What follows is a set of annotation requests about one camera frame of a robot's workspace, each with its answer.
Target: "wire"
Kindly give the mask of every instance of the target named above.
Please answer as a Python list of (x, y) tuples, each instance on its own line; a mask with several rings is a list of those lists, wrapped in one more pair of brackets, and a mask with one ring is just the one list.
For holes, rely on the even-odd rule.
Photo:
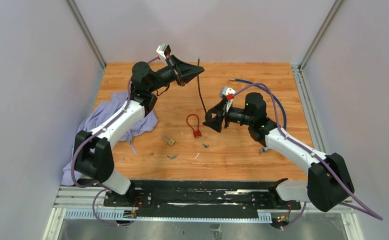
[(193, 130), (193, 132), (195, 131), (195, 129), (192, 127), (192, 125), (190, 125), (190, 123), (189, 123), (189, 117), (190, 116), (196, 116), (196, 118), (197, 118), (197, 130), (199, 131), (199, 116), (198, 115), (196, 115), (196, 114), (194, 114), (194, 113), (192, 113), (192, 114), (189, 114), (188, 116), (187, 116), (187, 118), (185, 119), (185, 122), (187, 123), (187, 125)]
[(159, 93), (158, 90), (156, 90), (156, 96), (157, 97), (161, 96), (163, 93), (168, 91), (168, 89), (170, 89), (170, 84), (168, 84), (168, 86), (166, 86), (165, 90), (163, 90), (161, 93)]
[(342, 180), (339, 178), (339, 176), (335, 173), (335, 171), (333, 171), (333, 169), (329, 166), (329, 164), (327, 164), (326, 161), (324, 161), (324, 159), (322, 159), (320, 156), (318, 156), (318, 154), (313, 154), (314, 152), (312, 150), (310, 150), (309, 148), (305, 147), (302, 143), (298, 142), (297, 140), (295, 140), (294, 138), (291, 138), (290, 136), (287, 136), (283, 130), (281, 129), (280, 127), (280, 123), (279, 123), (279, 115), (277, 114), (277, 107), (276, 107), (276, 101), (274, 99), (274, 95), (271, 93), (271, 90), (270, 88), (268, 88), (267, 85), (265, 85), (264, 83), (261, 83), (261, 82), (257, 82), (257, 83), (252, 83), (242, 89), (240, 89), (239, 91), (237, 91), (236, 93), (233, 94), (233, 97), (239, 95), (241, 92), (243, 92), (244, 90), (252, 87), (252, 86), (262, 86), (264, 87), (265, 89), (268, 90), (268, 94), (271, 96), (271, 100), (272, 100), (272, 105), (274, 107), (274, 114), (275, 114), (275, 121), (277, 123), (277, 129), (278, 131), (280, 132), (280, 134), (287, 140), (289, 140), (290, 142), (292, 142), (293, 144), (297, 145), (298, 147), (300, 147), (301, 149), (305, 150), (308, 154), (310, 154), (313, 158), (316, 158), (326, 169), (327, 171), (333, 176), (333, 178), (340, 184), (340, 186), (343, 188), (343, 190), (346, 191), (346, 193), (351, 196), (361, 207), (363, 207), (364, 209), (361, 209), (359, 210), (360, 208), (359, 207), (356, 207), (356, 206), (353, 206), (351, 204), (346, 204), (346, 203), (342, 203), (341, 205), (343, 206), (347, 206), (347, 207), (351, 207), (353, 209), (356, 209), (356, 210), (359, 210), (371, 217), (374, 217), (378, 220), (383, 220), (383, 217), (380, 216), (379, 214), (377, 214), (375, 211), (373, 211), (371, 208), (369, 208), (365, 203), (363, 203), (353, 192), (351, 192), (351, 190), (342, 182)]
[(287, 203), (288, 203), (289, 209), (288, 209), (288, 213), (284, 215), (286, 218), (289, 217), (290, 212), (292, 211), (292, 204), (289, 201)]
[(303, 203), (303, 207), (302, 207), (302, 210), (300, 211), (299, 215), (297, 215), (297, 217), (293, 221), (289, 222), (286, 226), (283, 226), (282, 228), (286, 229), (286, 228), (292, 226), (293, 224), (295, 224), (301, 218), (302, 214), (304, 214), (305, 209), (307, 209), (307, 202)]
[[(200, 63), (201, 63), (201, 57), (197, 57), (197, 66), (199, 66)], [(201, 83), (199, 81), (199, 74), (197, 75), (197, 90), (199, 91), (200, 101), (202, 102), (202, 106), (203, 106), (203, 110), (205, 111), (205, 118), (206, 118), (206, 115), (208, 114), (207, 114), (207, 108), (205, 107), (204, 99), (202, 98), (202, 94), (201, 94)]]
[[(253, 82), (251, 81), (248, 81), (248, 80), (244, 80), (244, 79), (240, 79), (240, 78), (232, 78), (230, 79), (231, 81), (236, 81), (236, 82), (240, 82), (240, 83), (245, 83), (245, 84), (253, 84)], [(269, 94), (268, 90), (263, 88), (262, 86), (256, 86), (257, 88), (259, 89), (262, 89), (264, 90), (267, 94)], [(275, 101), (277, 102), (277, 104), (280, 106), (280, 109), (281, 109), (281, 113), (283, 115), (283, 121), (284, 121), (284, 124), (283, 124), (283, 128), (286, 129), (287, 127), (287, 116), (286, 116), (286, 111), (282, 105), (282, 103), (277, 99), (276, 96), (273, 96)]]
[(131, 209), (131, 213), (132, 213), (133, 216), (134, 216), (134, 214), (136, 213), (136, 212), (134, 211), (134, 207), (135, 207), (136, 204), (137, 204), (137, 199), (141, 199), (140, 206), (138, 206), (138, 210), (140, 210), (140, 209), (142, 208), (142, 206), (143, 206), (143, 197), (137, 196), (137, 198), (134, 198), (135, 202), (134, 202), (134, 205), (132, 206), (132, 209)]

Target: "gray wall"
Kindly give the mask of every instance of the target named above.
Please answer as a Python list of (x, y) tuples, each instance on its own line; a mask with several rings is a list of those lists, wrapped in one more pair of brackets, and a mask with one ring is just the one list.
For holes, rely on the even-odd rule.
[(365, 239), (389, 239), (389, 1), (345, 1), (305, 75), (329, 151), (384, 217), (358, 214)]
[(107, 62), (151, 59), (299, 64), (334, 0), (76, 0)]
[(41, 239), (101, 74), (65, 1), (0, 0), (0, 240)]

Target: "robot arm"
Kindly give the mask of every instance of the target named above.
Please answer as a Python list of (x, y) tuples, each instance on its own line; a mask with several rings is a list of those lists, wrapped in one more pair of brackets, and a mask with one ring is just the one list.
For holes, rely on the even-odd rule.
[[(89, 132), (80, 131), (75, 136), (74, 152), (77, 155), (75, 170), (98, 181), (120, 195), (122, 199), (129, 201), (134, 199), (132, 196), (134, 184), (115, 170), (112, 148), (132, 125), (152, 111), (158, 99), (152, 92), (162, 87), (168, 89), (173, 81), (176, 81), (179, 86), (184, 86), (205, 71), (201, 66), (185, 63), (171, 55), (168, 44), (162, 44), (156, 52), (166, 66), (158, 71), (153, 71), (144, 61), (133, 66), (130, 79), (130, 102), (127, 108), (125, 109), (127, 105), (125, 102), (120, 110), (99, 127)], [(93, 137), (92, 135), (99, 131), (101, 131), (99, 135), (92, 138), (80, 152), (77, 152), (78, 147), (86, 139)]]
[(271, 202), (275, 206), (281, 206), (291, 200), (304, 201), (311, 202), (319, 210), (327, 212), (349, 196), (323, 164), (314, 157), (315, 155), (323, 159), (350, 191), (354, 192), (342, 156), (337, 153), (328, 155), (315, 150), (291, 136), (285, 129), (277, 128), (277, 124), (267, 117), (267, 105), (260, 93), (247, 94), (244, 108), (233, 107), (232, 95), (229, 93), (234, 93), (230, 87), (225, 86), (221, 90), (221, 102), (207, 112), (203, 125), (219, 133), (223, 121), (224, 128), (227, 128), (229, 123), (247, 125), (250, 136), (255, 141), (281, 153), (308, 175), (307, 181), (291, 181), (284, 178), (274, 183), (268, 190), (272, 196)]

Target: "red object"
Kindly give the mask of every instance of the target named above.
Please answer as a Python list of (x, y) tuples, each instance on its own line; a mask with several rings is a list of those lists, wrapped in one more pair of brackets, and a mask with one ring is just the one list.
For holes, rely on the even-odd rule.
[(225, 96), (225, 97), (227, 97), (227, 100), (232, 100), (232, 99), (234, 99), (233, 93), (230, 93), (230, 94), (228, 94), (228, 95)]
[(142, 209), (142, 206), (143, 206), (143, 197), (138, 196), (137, 198), (141, 199), (140, 206), (138, 206), (138, 210), (140, 210), (140, 209)]
[(289, 214), (290, 212), (292, 211), (292, 204), (288, 201), (287, 202), (288, 206), (289, 206), (289, 210), (288, 210), (288, 213), (287, 214), (284, 214), (283, 217), (285, 218), (288, 218), (289, 217)]
[[(196, 118), (197, 118), (197, 130), (195, 130), (195, 129), (192, 127), (192, 125), (190, 125), (190, 123), (189, 123), (189, 117), (190, 117), (190, 116), (196, 116)], [(198, 115), (196, 115), (196, 114), (194, 114), (194, 113), (189, 114), (189, 115), (187, 116), (187, 118), (185, 119), (185, 122), (186, 122), (187, 125), (193, 130), (193, 136), (194, 136), (195, 139), (202, 137), (202, 133), (201, 133), (201, 131), (199, 130), (199, 116), (198, 116)]]

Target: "black cable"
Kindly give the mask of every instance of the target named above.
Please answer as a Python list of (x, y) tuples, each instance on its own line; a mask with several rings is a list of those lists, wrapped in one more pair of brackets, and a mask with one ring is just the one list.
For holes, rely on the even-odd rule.
[[(197, 66), (201, 63), (201, 58), (197, 58)], [(199, 74), (197, 75), (197, 89), (199, 90), (200, 101), (202, 102), (203, 110), (205, 111), (205, 117), (207, 116), (207, 108), (205, 107), (204, 99), (201, 94), (201, 83), (199, 82)]]
[(170, 85), (169, 84), (168, 84), (168, 86), (166, 86), (166, 89), (163, 92), (161, 92), (160, 94), (159, 94), (158, 90), (156, 90), (156, 96), (158, 96), (158, 97), (161, 96), (163, 93), (168, 91), (168, 89), (170, 89)]

